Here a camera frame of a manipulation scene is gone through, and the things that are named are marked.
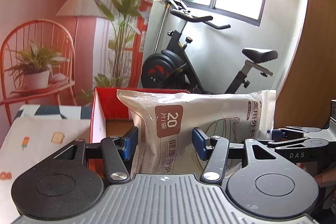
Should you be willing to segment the operator right hand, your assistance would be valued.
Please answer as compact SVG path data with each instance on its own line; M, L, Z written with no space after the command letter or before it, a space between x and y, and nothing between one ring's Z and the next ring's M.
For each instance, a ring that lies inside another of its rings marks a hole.
M329 168L314 177L320 187L333 186L336 184L336 169Z

